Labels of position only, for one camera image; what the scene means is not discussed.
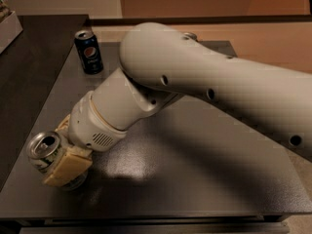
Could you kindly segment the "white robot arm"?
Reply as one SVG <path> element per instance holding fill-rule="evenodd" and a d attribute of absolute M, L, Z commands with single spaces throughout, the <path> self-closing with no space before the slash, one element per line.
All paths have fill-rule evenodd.
<path fill-rule="evenodd" d="M 160 23 L 120 43 L 121 65 L 58 125 L 60 153 L 43 182 L 61 187 L 85 172 L 136 121 L 182 95 L 200 98 L 305 159 L 312 158 L 312 76 L 219 54 Z"/>

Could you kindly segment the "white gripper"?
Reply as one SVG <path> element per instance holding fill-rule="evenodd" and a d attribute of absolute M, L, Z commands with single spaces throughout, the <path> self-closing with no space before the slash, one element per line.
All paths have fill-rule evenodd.
<path fill-rule="evenodd" d="M 67 146 L 60 149 L 60 155 L 43 177 L 45 185 L 66 185 L 93 164 L 92 150 L 108 151 L 126 136 L 126 131 L 117 130 L 102 119 L 93 104 L 93 93 L 87 92 L 72 108 L 70 115 L 65 116 L 56 127 L 58 134 L 69 137 L 79 147 Z"/>

